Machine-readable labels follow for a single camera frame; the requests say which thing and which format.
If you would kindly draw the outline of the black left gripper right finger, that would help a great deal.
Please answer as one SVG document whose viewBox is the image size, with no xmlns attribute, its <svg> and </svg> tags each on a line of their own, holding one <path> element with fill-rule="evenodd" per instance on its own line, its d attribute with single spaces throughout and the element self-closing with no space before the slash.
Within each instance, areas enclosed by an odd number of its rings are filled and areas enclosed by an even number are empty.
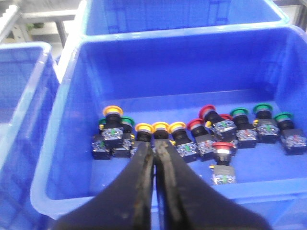
<svg viewBox="0 0 307 230">
<path fill-rule="evenodd" d="M 270 224 L 215 191 L 167 139 L 154 142 L 159 223 L 162 230 L 270 230 Z"/>
</svg>

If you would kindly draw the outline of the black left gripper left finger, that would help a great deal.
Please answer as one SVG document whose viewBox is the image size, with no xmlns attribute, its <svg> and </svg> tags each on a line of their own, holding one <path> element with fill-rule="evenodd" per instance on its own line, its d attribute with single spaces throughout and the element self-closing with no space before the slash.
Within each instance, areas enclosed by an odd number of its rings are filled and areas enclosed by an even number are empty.
<svg viewBox="0 0 307 230">
<path fill-rule="evenodd" d="M 153 193 L 154 153 L 139 144 L 115 180 L 89 202 L 62 216 L 56 230 L 149 230 Z"/>
</svg>

